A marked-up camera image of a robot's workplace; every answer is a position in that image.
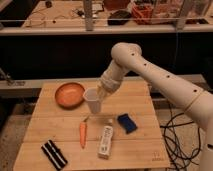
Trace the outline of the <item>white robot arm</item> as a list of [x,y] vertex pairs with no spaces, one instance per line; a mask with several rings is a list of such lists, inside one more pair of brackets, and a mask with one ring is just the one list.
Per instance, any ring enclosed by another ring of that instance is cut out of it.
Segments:
[[111,49],[112,61],[100,77],[101,99],[116,92],[129,71],[140,75],[176,107],[182,109],[206,133],[199,171],[213,171],[213,94],[152,64],[134,43],[120,42]]

